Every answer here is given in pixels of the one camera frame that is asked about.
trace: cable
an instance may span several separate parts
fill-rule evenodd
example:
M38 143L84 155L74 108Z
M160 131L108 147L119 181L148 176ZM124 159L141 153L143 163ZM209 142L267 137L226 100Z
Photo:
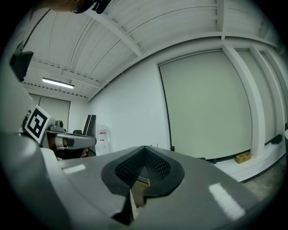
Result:
M30 39L32 33L34 32L35 28L37 27L37 25L42 21L42 19L46 16L46 14L47 14L49 11L50 11L50 9L47 10L47 12L46 12L46 13L40 18L40 20L36 23L36 25L34 26L34 28L33 28L32 31L31 31L31 33L29 34L28 38L26 39L26 41L25 41L25 43L24 43L24 45L23 45L23 49L24 49L25 46L27 45L27 42L29 41L29 39Z

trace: black mesh pad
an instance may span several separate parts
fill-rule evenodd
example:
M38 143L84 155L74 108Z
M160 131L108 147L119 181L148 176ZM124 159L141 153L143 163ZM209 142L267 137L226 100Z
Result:
M150 180L145 197L168 195L184 178L184 170L177 161L145 146L105 165L101 177L112 193L127 196L144 166Z

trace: cardboard box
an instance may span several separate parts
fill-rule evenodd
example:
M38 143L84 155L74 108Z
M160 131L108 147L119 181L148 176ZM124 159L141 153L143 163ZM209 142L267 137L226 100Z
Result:
M135 184L131 188L131 192L133 195L133 199L136 205L136 208L138 207L144 207L144 192L145 190L150 187L150 182L143 182L141 180L136 180Z
M239 164L251 159L251 153L246 152L236 156L235 161Z

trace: small box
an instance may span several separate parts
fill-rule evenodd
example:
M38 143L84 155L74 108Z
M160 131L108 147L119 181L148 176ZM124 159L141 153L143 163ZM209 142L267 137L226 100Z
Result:
M235 161L239 164L251 159L251 153L246 152L236 156Z
M250 159L251 159L251 153L246 152L246 153L244 153L244 154L245 154L244 161L247 161L247 160L250 160Z

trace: white floor trim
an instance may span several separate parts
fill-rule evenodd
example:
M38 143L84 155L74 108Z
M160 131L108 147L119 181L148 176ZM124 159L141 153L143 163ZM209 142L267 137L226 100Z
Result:
M264 154L259 158L251 158L242 164L236 163L234 159L218 162L215 164L217 168L227 173L237 181L249 179L274 164L285 154L285 143L278 145L271 143L265 146Z

